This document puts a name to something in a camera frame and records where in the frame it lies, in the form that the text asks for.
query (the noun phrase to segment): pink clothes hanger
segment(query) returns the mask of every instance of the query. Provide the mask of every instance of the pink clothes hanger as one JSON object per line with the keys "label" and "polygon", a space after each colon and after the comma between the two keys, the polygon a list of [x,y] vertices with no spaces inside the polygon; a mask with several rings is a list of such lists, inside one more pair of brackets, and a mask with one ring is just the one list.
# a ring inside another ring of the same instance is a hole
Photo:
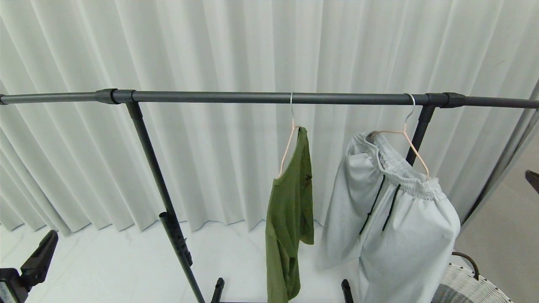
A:
{"label": "pink clothes hanger", "polygon": [[300,126],[296,126],[296,122],[294,121],[294,107],[292,105],[292,95],[294,92],[290,93],[290,110],[292,111],[292,132],[290,133],[290,138],[288,139],[288,144],[286,144],[285,154],[282,156],[281,160],[281,170],[279,171],[279,177],[282,175],[282,168],[285,166],[285,158],[286,154],[288,153],[288,149],[290,148],[290,142],[292,141],[292,136],[294,135],[294,130],[296,128],[299,128]]}
{"label": "pink clothes hanger", "polygon": [[408,118],[412,115],[413,110],[416,107],[416,100],[413,98],[413,96],[411,94],[408,94],[408,93],[406,93],[406,94],[408,96],[410,96],[410,98],[412,99],[413,107],[412,107],[412,111],[408,114],[408,116],[406,116],[406,119],[404,119],[404,129],[403,129],[403,131],[402,132],[392,132],[392,131],[389,131],[389,130],[376,130],[376,131],[372,132],[371,135],[375,135],[375,134],[379,134],[379,133],[391,133],[391,134],[402,134],[402,135],[404,135],[404,137],[408,141],[408,144],[412,148],[413,153],[421,161],[421,164],[423,165],[423,168],[425,168],[425,171],[426,171],[426,174],[427,174],[427,180],[428,180],[429,179],[429,169],[427,168],[427,165],[425,164],[425,161],[423,161],[423,158],[421,158],[421,156],[417,152],[415,146],[412,144],[412,141],[410,140],[410,137],[408,137],[408,134],[406,133],[406,122],[408,121]]}

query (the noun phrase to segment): brown basket handle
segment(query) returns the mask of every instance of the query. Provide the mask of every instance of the brown basket handle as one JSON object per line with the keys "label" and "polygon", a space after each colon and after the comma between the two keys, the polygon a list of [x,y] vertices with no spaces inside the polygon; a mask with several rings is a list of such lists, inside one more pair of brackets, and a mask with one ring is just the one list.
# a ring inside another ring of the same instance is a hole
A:
{"label": "brown basket handle", "polygon": [[468,256],[467,254],[463,254],[463,253],[457,252],[457,251],[454,251],[454,252],[452,252],[451,254],[454,255],[454,256],[463,257],[463,258],[465,258],[466,260],[470,261],[470,263],[472,263],[473,271],[474,271],[473,278],[474,278],[475,280],[479,281],[479,268],[477,267],[477,264],[476,264],[475,261],[472,259],[472,257]]}

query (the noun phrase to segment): hanger hook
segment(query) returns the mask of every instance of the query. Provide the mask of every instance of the hanger hook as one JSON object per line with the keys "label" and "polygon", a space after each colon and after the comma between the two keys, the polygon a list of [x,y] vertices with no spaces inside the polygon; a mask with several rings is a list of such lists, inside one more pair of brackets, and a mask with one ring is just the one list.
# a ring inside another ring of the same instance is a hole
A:
{"label": "hanger hook", "polygon": [[410,99],[412,99],[413,107],[412,107],[412,111],[408,114],[408,116],[406,116],[406,119],[404,119],[404,124],[406,124],[408,122],[408,118],[413,114],[413,110],[416,109],[416,100],[413,98],[413,95],[408,94],[408,93],[405,93],[405,94],[410,96]]}
{"label": "hanger hook", "polygon": [[292,119],[294,119],[294,106],[292,105],[292,96],[294,92],[290,93],[290,111],[292,112]]}

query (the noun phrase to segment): elastic waistband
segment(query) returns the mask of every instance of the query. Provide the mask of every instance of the elastic waistband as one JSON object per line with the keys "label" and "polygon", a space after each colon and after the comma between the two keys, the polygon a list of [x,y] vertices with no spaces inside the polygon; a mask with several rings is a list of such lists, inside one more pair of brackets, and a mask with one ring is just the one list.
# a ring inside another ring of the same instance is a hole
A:
{"label": "elastic waistband", "polygon": [[386,138],[379,133],[359,133],[354,135],[348,146],[348,155],[367,153],[372,163],[395,186],[411,196],[427,200],[442,200],[447,197],[442,192],[438,178],[429,178],[416,171]]}

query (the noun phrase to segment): green garment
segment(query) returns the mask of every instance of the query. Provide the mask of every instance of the green garment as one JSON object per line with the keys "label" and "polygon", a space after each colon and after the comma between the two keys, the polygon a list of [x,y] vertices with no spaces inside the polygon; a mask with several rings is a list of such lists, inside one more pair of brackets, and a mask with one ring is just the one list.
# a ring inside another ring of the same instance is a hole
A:
{"label": "green garment", "polygon": [[299,241],[314,244],[313,175],[307,130],[300,127],[290,164],[273,180],[266,218],[268,303],[284,303],[300,291]]}

